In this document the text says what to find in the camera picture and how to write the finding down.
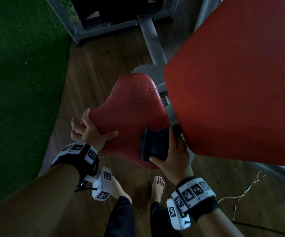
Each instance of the red cushion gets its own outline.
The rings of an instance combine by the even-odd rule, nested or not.
[[[224,0],[164,80],[193,152],[285,165],[285,0]]]
[[[141,135],[146,126],[158,131],[170,126],[160,95],[152,79],[141,73],[129,74],[117,81],[106,102],[89,114],[101,134],[119,131],[108,141],[101,154],[121,155],[143,167],[157,169],[142,161]]]

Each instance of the toe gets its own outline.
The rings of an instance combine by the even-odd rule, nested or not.
[[[154,179],[153,179],[153,182],[156,184],[158,181],[158,176],[155,176]]]

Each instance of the foot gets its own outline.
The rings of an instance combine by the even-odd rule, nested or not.
[[[155,176],[152,183],[151,198],[148,202],[148,209],[150,210],[151,205],[154,202],[161,202],[161,196],[163,189],[165,187],[165,182],[161,176]]]
[[[117,200],[119,197],[125,196],[127,199],[129,199],[130,203],[133,204],[133,201],[131,200],[130,196],[127,193],[125,193],[120,183],[115,179],[114,176],[112,176],[112,181],[113,181],[112,196]]]

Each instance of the green artificial turf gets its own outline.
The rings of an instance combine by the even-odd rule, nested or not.
[[[46,0],[0,0],[0,201],[38,174],[69,44]]]

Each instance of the wooden floor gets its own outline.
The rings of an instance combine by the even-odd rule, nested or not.
[[[192,34],[201,0],[180,0],[173,23],[158,23],[158,31],[165,54],[170,59],[180,45]],[[151,64],[151,58],[139,28],[122,30],[88,41],[83,47],[71,45],[70,62],[65,87],[53,133],[41,173],[46,171],[57,153],[70,139],[70,120],[81,118],[86,108],[95,109],[104,103],[118,78],[135,67]],[[147,170],[118,156],[101,157],[100,166],[112,170],[123,189],[133,199],[137,236],[151,236],[147,202],[155,175],[161,171]],[[238,196],[256,179],[258,170],[248,163],[214,157],[197,156],[192,163],[196,176],[203,177],[217,194],[217,198]],[[162,198],[174,190],[167,183]],[[94,201],[91,192],[81,191],[73,198],[62,216],[54,236],[103,236],[109,214],[116,203],[112,197],[105,202]],[[221,202],[221,209],[232,219],[234,200]],[[271,176],[256,183],[250,193],[237,205],[235,221],[259,225],[285,232],[285,186]],[[245,236],[281,236],[269,231],[238,226]],[[193,221],[184,236],[202,236]]]

